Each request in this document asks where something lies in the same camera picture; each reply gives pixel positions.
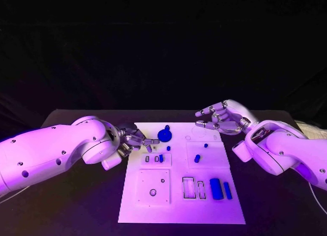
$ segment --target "blue object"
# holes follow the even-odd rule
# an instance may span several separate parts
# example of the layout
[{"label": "blue object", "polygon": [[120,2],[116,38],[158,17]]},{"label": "blue object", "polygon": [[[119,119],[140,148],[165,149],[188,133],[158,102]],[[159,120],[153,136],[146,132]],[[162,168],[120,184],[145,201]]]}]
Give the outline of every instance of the blue object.
[{"label": "blue object", "polygon": [[172,132],[169,131],[169,125],[166,125],[165,129],[160,130],[158,138],[162,142],[168,142],[172,140]]},{"label": "blue object", "polygon": [[211,182],[214,199],[215,200],[224,199],[221,180],[218,178],[212,178],[209,182]]},{"label": "blue object", "polygon": [[201,155],[198,154],[196,157],[195,157],[195,160],[194,160],[196,163],[199,163],[201,161]]},{"label": "blue object", "polygon": [[231,200],[232,199],[232,193],[231,193],[228,182],[224,182],[224,187],[225,187],[225,192],[227,192],[228,199]]}]

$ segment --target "black backdrop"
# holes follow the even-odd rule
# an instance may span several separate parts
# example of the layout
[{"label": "black backdrop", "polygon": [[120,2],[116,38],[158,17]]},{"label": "black backdrop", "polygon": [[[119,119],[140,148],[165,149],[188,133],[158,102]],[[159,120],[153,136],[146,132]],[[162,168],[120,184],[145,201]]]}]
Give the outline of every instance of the black backdrop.
[{"label": "black backdrop", "polygon": [[230,98],[327,128],[327,1],[0,1],[0,139],[54,109]]}]

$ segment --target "black table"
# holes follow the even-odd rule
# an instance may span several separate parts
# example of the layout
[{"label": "black table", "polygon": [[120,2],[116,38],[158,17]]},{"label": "black table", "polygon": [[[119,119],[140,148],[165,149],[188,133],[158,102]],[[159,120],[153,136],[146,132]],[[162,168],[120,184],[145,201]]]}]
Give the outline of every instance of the black table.
[{"label": "black table", "polygon": [[[194,112],[55,110],[42,127],[71,124],[88,115],[114,125],[124,121],[195,122]],[[261,120],[281,120],[297,127],[284,111],[254,111],[254,114]],[[80,160],[67,173],[29,187],[0,204],[0,236],[327,235],[327,216],[303,177],[293,170],[274,176],[254,160],[247,163],[240,160],[232,146],[244,139],[243,134],[222,135],[222,139],[247,225],[119,224],[127,161],[106,171],[101,164],[86,165]],[[327,192],[314,189],[327,209]]]}]

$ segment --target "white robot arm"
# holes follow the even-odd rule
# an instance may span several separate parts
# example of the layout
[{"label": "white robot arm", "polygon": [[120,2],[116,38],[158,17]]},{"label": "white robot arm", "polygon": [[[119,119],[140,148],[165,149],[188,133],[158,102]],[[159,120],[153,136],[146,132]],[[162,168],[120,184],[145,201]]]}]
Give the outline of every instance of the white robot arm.
[{"label": "white robot arm", "polygon": [[201,120],[195,124],[228,135],[245,133],[245,140],[232,148],[244,162],[254,159],[273,175],[293,168],[314,186],[327,190],[327,139],[310,140],[281,121],[260,122],[234,100],[217,103],[195,115],[209,113],[212,122]]},{"label": "white robot arm", "polygon": [[152,152],[159,142],[135,124],[117,128],[93,116],[24,133],[0,142],[0,195],[65,172],[80,158],[109,170],[142,145]]}]

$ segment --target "white board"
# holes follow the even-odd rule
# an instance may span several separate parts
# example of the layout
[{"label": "white board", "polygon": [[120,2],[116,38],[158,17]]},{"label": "white board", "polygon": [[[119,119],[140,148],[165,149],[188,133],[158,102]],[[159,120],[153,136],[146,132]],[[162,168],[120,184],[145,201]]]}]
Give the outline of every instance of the white board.
[{"label": "white board", "polygon": [[[219,133],[194,123],[136,125],[147,138],[158,138],[159,131],[169,125],[173,137],[155,145],[153,153],[142,148],[130,155],[119,223],[245,224]],[[160,154],[163,162],[155,161]],[[222,200],[212,197],[212,178],[221,180]],[[231,200],[224,182],[231,186]]]}]

